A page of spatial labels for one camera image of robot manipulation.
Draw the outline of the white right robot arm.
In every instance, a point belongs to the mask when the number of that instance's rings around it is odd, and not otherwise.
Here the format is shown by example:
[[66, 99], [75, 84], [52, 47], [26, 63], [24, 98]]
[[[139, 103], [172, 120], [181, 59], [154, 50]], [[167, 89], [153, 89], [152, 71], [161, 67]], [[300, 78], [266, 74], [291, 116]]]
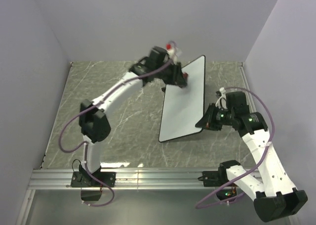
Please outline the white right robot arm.
[[259, 112], [250, 112], [247, 104], [224, 110], [210, 104], [197, 123], [204, 129], [221, 130], [222, 126], [235, 129], [250, 150], [256, 165], [245, 170], [236, 160], [226, 161], [218, 168], [220, 186], [196, 204], [196, 209], [207, 208], [204, 202], [236, 185], [253, 201], [255, 212], [263, 222], [297, 214], [308, 196], [299, 190], [286, 173], [272, 144], [274, 132]]

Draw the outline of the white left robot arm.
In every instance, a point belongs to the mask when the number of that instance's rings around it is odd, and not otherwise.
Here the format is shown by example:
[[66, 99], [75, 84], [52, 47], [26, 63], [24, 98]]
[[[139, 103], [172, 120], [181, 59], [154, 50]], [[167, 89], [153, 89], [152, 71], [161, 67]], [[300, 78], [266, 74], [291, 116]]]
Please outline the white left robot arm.
[[110, 134], [110, 114], [120, 104], [154, 79], [161, 79], [166, 85], [184, 88], [188, 85], [188, 78], [189, 75], [183, 71], [179, 62], [169, 60], [159, 64], [146, 64], [145, 60], [141, 59], [103, 95], [92, 101], [82, 101], [77, 118], [83, 140], [75, 149], [83, 148], [84, 153], [79, 165], [78, 180], [86, 187], [106, 185], [101, 171], [98, 143]]

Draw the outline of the white whiteboard black frame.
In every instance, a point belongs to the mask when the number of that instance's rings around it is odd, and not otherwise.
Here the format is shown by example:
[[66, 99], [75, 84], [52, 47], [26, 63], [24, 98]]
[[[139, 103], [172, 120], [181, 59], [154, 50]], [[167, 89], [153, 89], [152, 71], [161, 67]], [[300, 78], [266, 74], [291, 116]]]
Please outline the white whiteboard black frame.
[[188, 74], [186, 87], [166, 86], [158, 136], [160, 143], [202, 131], [196, 124], [204, 115], [205, 64], [206, 57], [201, 55], [182, 68]]

